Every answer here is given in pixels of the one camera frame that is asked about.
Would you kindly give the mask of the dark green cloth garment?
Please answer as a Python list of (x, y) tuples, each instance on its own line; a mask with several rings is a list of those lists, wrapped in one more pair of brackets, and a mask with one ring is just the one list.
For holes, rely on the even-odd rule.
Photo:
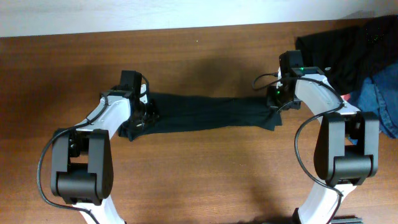
[(125, 121), (118, 136), (130, 141), (157, 133), (179, 133), (223, 128), (255, 126), (273, 131), (282, 125), (281, 115), (266, 105), (264, 97), (212, 98), (152, 93), (144, 118)]

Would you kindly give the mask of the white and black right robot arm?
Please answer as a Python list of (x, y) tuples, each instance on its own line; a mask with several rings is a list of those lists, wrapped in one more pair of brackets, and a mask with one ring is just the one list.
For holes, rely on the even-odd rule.
[[(362, 223), (355, 216), (337, 217), (343, 200), (367, 178), (376, 175), (379, 154), (379, 120), (344, 100), (318, 67), (307, 67), (299, 50), (279, 57), (277, 80), (268, 84), (271, 104), (278, 111), (298, 109), (305, 103), (313, 116), (294, 137), (298, 163), (314, 185), (306, 201), (294, 210), (292, 223)], [(313, 155), (315, 175), (299, 154), (299, 136), (306, 125), (319, 121)]]

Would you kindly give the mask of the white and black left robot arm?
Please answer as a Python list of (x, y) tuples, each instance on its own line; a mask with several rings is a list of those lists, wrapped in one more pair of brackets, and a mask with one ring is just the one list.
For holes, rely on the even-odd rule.
[(147, 78), (124, 70), (120, 83), (100, 94), (99, 105), (82, 122), (54, 132), (50, 189), (87, 223), (124, 223), (111, 198), (110, 140), (114, 134), (132, 139), (155, 122), (148, 94)]

